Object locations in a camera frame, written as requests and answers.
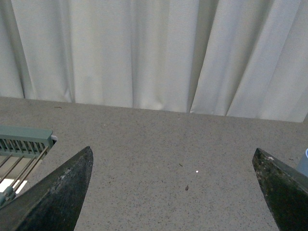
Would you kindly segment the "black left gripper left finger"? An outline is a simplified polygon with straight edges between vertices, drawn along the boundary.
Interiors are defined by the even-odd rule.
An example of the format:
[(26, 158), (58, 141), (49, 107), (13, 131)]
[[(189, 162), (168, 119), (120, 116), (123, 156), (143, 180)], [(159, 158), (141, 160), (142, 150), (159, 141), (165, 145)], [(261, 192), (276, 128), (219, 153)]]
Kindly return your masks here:
[(2, 231), (72, 231), (89, 187), (93, 152), (85, 147), (0, 210)]

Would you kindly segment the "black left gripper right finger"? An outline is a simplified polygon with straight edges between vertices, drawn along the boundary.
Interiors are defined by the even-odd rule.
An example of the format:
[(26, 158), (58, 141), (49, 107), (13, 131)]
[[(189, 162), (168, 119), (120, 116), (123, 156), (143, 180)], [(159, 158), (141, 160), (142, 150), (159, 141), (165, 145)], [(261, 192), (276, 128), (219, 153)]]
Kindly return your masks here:
[(308, 178), (257, 148), (253, 168), (267, 206), (281, 231), (308, 229)]

